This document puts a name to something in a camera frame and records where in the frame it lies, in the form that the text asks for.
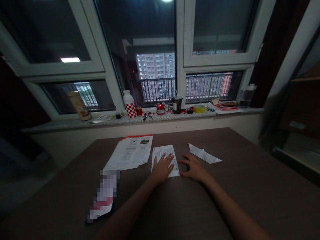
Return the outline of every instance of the hand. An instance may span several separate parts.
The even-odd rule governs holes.
[[[151,175],[149,176],[149,179],[156,185],[164,182],[173,169],[173,164],[171,164],[170,167],[169,165],[174,156],[170,153],[166,158],[164,158],[165,155],[165,153],[162,155],[158,163],[157,157],[154,158],[153,169]]]
[[[179,172],[181,176],[190,177],[198,182],[204,182],[211,176],[195,156],[191,154],[183,154],[182,156],[188,160],[178,160],[178,162],[189,165],[190,170],[188,172]]]

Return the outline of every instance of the tape roll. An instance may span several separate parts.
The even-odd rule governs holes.
[[[203,105],[195,105],[193,106],[193,111],[195,113],[204,113],[206,111],[206,107]]]

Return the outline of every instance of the granite windowsill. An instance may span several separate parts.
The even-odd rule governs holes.
[[[124,124],[143,124],[145,122],[159,122],[159,121],[170,121],[170,120],[183,120],[183,119],[193,119],[193,118],[207,118],[214,116],[230,116],[230,115],[239,115],[239,114],[250,114],[250,113],[261,113],[264,111],[263,108],[246,108],[242,109],[243,111],[240,113],[230,113],[219,115],[215,112],[206,111],[205,113],[193,113],[193,114],[164,114],[157,115],[155,114],[152,119],[148,117],[145,121],[142,121],[141,116],[136,118],[129,118],[128,116],[123,116],[121,119],[113,118],[110,121],[100,122],[100,123],[92,123],[91,119],[88,121],[77,120],[65,120],[65,121],[51,121],[49,123],[45,123],[43,125],[33,127],[33,128],[25,128],[21,131],[23,133],[39,133],[39,132],[47,132],[47,131],[57,131],[57,130],[68,130],[68,129],[79,129],[79,128],[91,128],[91,127],[103,127],[103,126],[115,126],[115,125],[124,125]]]

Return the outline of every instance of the table surface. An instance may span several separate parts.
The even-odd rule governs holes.
[[[92,143],[0,224],[10,239],[90,239],[108,217],[85,226],[103,169],[121,138]],[[188,142],[220,158],[203,166],[276,239],[320,235],[320,189],[230,128],[154,135],[152,147],[173,145],[179,159]],[[179,169],[186,170],[183,164]],[[151,156],[122,171],[115,210],[146,180]],[[188,178],[167,179],[151,194],[129,239],[232,239],[206,189]]]

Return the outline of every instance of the cup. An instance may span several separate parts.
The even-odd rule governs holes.
[[[172,100],[172,106],[173,106],[173,113],[174,114],[180,114],[181,113],[181,104],[182,104],[182,97],[175,96],[171,98]]]

